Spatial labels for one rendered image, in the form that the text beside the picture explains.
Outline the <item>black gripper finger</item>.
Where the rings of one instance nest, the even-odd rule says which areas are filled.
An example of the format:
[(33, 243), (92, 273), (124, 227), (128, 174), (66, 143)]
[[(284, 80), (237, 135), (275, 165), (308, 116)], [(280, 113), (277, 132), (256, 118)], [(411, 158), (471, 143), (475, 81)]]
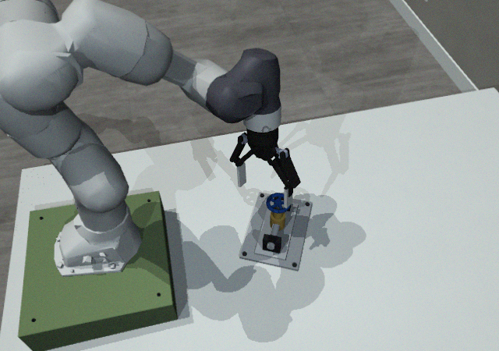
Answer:
[(242, 135), (240, 135), (238, 137), (238, 143), (235, 147), (235, 150), (233, 151), (232, 156), (229, 159), (230, 162), (235, 163), (237, 168), (238, 187), (241, 187), (246, 183), (246, 163), (244, 161), (246, 161), (250, 156), (258, 151), (257, 147), (253, 147), (242, 158), (239, 158), (247, 141), (247, 133), (243, 133)]
[(295, 166), (292, 163), (292, 159), (290, 158), (289, 149), (281, 149), (277, 147), (275, 149), (277, 154), (275, 155), (275, 159), (273, 161), (265, 150), (262, 150), (261, 154), (267, 160), (268, 164), (274, 168), (279, 178), (285, 185), (284, 207), (287, 208), (292, 203), (293, 189), (295, 189), (301, 181), (296, 172)]

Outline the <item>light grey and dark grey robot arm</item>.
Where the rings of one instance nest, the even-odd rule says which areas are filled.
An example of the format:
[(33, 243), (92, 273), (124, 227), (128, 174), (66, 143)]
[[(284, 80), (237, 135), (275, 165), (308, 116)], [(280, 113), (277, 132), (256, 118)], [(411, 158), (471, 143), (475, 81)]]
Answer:
[(167, 71), (163, 80), (226, 123), (243, 120), (258, 133), (281, 125), (275, 54), (246, 49), (228, 71), (172, 50), (157, 27), (101, 0), (73, 0), (61, 21), (50, 0), (0, 0), (0, 129), (51, 160), (79, 213), (56, 238), (62, 277), (121, 272), (142, 243), (120, 164), (63, 102), (83, 83), (83, 69), (144, 86)]

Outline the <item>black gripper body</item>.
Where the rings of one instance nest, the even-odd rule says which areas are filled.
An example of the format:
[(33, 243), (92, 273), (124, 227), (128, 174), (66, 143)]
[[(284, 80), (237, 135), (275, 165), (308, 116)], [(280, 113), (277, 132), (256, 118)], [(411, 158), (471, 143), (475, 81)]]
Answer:
[[(261, 154), (262, 150), (265, 150), (270, 158), (273, 158), (276, 154), (276, 147), (278, 147), (278, 128), (274, 129), (270, 132), (266, 133), (258, 133), (252, 130), (247, 129), (247, 143), (252, 149), (253, 147), (257, 147), (258, 151), (254, 153), (256, 158), (261, 158), (264, 161), (267, 161)], [(254, 144), (254, 145), (253, 145)], [(258, 146), (266, 146), (266, 147), (258, 147)]]

